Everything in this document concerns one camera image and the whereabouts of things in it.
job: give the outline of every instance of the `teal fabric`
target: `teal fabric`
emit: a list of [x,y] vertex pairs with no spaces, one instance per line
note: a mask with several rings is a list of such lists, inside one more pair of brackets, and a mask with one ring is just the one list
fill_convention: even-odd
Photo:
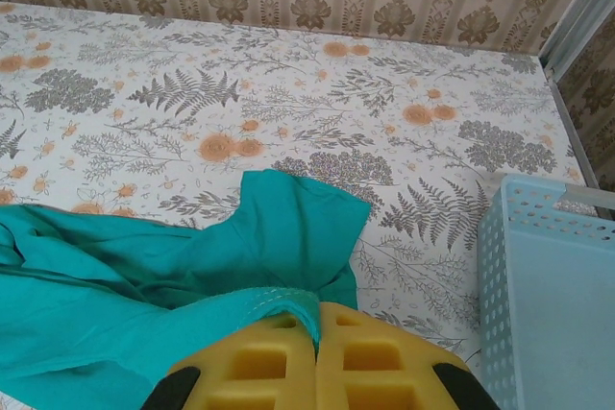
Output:
[[317,343],[319,301],[357,307],[348,260],[368,214],[273,170],[246,172],[238,210],[202,230],[2,206],[0,390],[137,409],[174,363],[265,316],[294,313]]

